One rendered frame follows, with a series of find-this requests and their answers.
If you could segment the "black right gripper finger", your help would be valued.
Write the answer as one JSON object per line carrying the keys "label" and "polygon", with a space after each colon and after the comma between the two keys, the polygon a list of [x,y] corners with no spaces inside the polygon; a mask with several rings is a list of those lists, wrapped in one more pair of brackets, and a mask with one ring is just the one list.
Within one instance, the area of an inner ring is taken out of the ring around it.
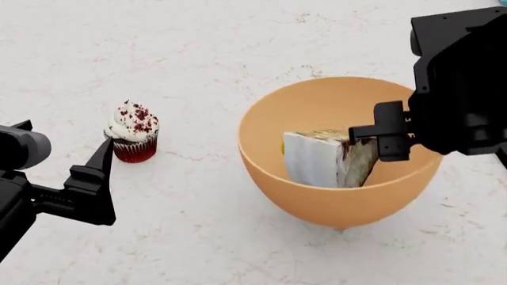
{"label": "black right gripper finger", "polygon": [[349,139],[376,139],[379,160],[400,162],[410,159],[412,146],[402,101],[378,103],[373,108],[373,125],[349,128]]}

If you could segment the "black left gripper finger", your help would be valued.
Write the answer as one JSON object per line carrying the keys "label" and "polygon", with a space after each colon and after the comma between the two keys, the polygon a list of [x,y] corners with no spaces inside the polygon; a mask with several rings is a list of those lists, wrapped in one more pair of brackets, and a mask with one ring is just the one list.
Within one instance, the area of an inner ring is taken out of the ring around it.
{"label": "black left gripper finger", "polygon": [[106,139],[85,165],[73,165],[64,182],[64,194],[71,201],[66,217],[92,225],[111,226],[116,214],[110,193],[113,141]]}
{"label": "black left gripper finger", "polygon": [[14,129],[14,130],[22,130],[22,131],[31,131],[32,123],[31,120],[24,120],[23,122],[16,123],[10,126],[0,125],[0,129]]}

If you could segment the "red velvet cupcake white frosting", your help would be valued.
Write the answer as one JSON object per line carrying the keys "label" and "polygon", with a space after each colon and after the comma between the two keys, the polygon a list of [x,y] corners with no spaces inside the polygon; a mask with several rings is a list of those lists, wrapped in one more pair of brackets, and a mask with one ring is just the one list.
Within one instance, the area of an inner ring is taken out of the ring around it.
{"label": "red velvet cupcake white frosting", "polygon": [[158,117],[148,108],[126,100],[108,118],[103,134],[112,140],[120,161],[140,163],[156,153],[159,127]]}

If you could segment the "white frosted cake slice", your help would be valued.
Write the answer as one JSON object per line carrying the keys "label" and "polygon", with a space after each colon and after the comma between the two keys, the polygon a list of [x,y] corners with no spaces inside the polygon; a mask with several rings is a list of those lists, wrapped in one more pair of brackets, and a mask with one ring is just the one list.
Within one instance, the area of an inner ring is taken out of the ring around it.
{"label": "white frosted cake slice", "polygon": [[324,188],[362,187],[379,159],[377,139],[343,130],[285,132],[282,154],[292,182]]}

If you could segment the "orange round bowl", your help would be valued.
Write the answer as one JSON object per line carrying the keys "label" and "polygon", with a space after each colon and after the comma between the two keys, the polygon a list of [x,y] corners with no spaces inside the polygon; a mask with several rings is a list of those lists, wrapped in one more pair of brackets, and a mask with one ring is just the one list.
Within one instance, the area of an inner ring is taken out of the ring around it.
{"label": "orange round bowl", "polygon": [[406,101],[408,87],[374,78],[316,78],[266,95],[249,108],[238,147],[257,187],[283,211],[340,230],[376,222],[407,206],[428,186],[442,157],[422,146],[410,160],[377,163],[364,187],[316,188],[289,180],[281,153],[287,131],[342,129],[373,122],[373,107]]}

